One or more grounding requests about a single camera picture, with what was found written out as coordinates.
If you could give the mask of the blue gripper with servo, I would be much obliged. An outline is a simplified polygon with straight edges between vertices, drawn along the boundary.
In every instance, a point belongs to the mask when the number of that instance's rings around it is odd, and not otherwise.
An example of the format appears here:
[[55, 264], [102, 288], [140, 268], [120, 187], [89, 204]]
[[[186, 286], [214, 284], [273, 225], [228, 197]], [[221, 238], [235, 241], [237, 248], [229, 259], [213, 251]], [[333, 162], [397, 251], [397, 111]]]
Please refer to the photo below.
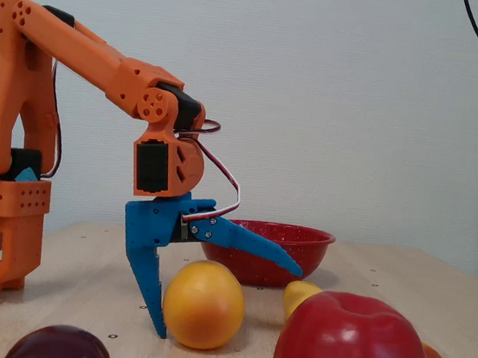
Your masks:
[[159, 258], [154, 246], [207, 241], [222, 248], [235, 248], [262, 257], [297, 277], [302, 275], [302, 268], [278, 244], [226, 218], [205, 218], [189, 224], [182, 220], [183, 215], [215, 209], [214, 199], [194, 199], [191, 193], [176, 198], [129, 201], [126, 204], [126, 256], [160, 338], [166, 338], [167, 333], [161, 307]]

